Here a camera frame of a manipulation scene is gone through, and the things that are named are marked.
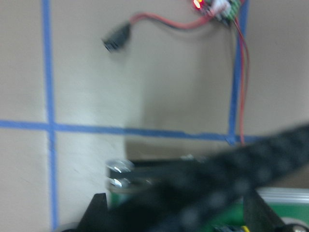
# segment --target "black connector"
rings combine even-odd
[[[111,33],[106,39],[102,39],[106,49],[112,52],[122,48],[130,37],[130,29],[131,24],[128,22]]]

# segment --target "red wire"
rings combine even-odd
[[[248,90],[248,85],[249,85],[249,73],[250,73],[250,54],[249,54],[249,49],[246,43],[246,40],[240,30],[240,26],[239,26],[239,21],[237,19],[235,19],[235,26],[237,28],[237,31],[239,33],[239,36],[242,39],[242,44],[245,47],[245,51],[246,51],[246,58],[247,58],[247,66],[246,66],[246,84],[245,84],[245,100],[246,100],[246,96],[247,96],[247,90]]]
[[[208,13],[206,15],[200,17],[199,19],[197,19],[197,20],[195,20],[191,23],[178,23],[178,22],[169,20],[167,18],[161,17],[157,14],[148,13],[148,12],[136,14],[136,15],[132,16],[129,21],[133,25],[133,24],[137,23],[138,21],[140,21],[142,19],[154,19],[154,20],[158,20],[158,21],[160,21],[164,24],[167,24],[171,27],[178,28],[178,29],[195,29],[195,28],[198,28],[198,27],[208,23],[211,19],[213,19],[217,14],[222,12],[224,9],[225,9],[225,6],[222,6],[222,8],[220,10],[218,10],[218,12],[208,11]]]
[[[235,25],[237,31],[239,33],[239,44],[240,44],[240,68],[241,68],[241,77],[240,77],[240,108],[239,108],[239,134],[240,134],[240,142],[242,145],[245,144],[244,139],[244,108],[246,101],[246,94],[249,82],[249,67],[250,67],[250,57],[249,57],[249,49],[245,42],[244,36],[240,30],[239,22],[235,19]],[[247,68],[246,68],[246,83],[245,83],[245,72],[244,72],[244,47],[246,50],[247,57]]]

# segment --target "red led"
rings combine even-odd
[[[193,4],[195,8],[197,8],[198,10],[202,9],[203,3],[204,3],[204,0],[193,0]]]

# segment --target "beige wall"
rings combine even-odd
[[[248,135],[307,121],[308,10],[307,0],[251,1]],[[51,1],[56,123],[226,134],[234,30],[211,23],[187,33],[143,21],[123,51],[109,54],[100,38],[138,11],[181,22],[198,17],[186,0]],[[0,120],[47,122],[41,16],[39,0],[0,0]],[[47,145],[44,130],[0,129],[0,208],[6,212],[0,228],[7,232],[50,231]],[[107,159],[198,155],[226,147],[57,132],[59,223],[79,220],[92,195],[106,191]],[[309,187],[304,173],[278,185]]]

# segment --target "blue tape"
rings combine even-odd
[[[11,121],[11,120],[0,120],[0,128],[11,128],[11,129],[26,129],[26,130],[39,130],[47,131],[48,124],[40,122],[23,122],[23,121]]]
[[[54,230],[58,226],[58,199],[56,182],[56,150],[55,150],[55,111],[54,111],[54,86],[53,86],[53,63],[52,63],[52,41],[50,21],[50,1],[42,0],[42,28],[44,43],[44,66],[45,66],[45,88],[47,103],[48,140],[49,140],[49,172],[50,172],[50,205],[51,224]]]
[[[248,19],[248,9],[249,9],[249,0],[246,0],[240,10],[240,29],[243,35],[246,35],[247,19]],[[238,108],[238,98],[239,98],[239,86],[240,86],[240,44],[237,40],[236,48],[236,57],[234,62],[234,73],[233,73],[233,84],[232,84],[232,93],[231,93],[231,102],[230,102],[230,113],[228,119],[228,139],[230,145],[234,145],[236,142],[236,120],[237,120],[237,108]]]
[[[214,140],[225,141],[226,135],[216,133],[198,133],[188,134],[183,131],[172,130],[150,130],[121,127],[99,127],[84,125],[65,125],[56,124],[55,129],[62,132],[82,132],[82,133],[103,133],[118,135],[139,135],[147,137],[178,138],[178,139],[197,139],[197,140]]]
[[[245,142],[246,143],[254,143],[257,142],[261,139],[265,139],[266,137],[264,136],[255,136],[255,135],[246,135],[245,136]],[[236,142],[240,143],[240,136],[236,135]]]

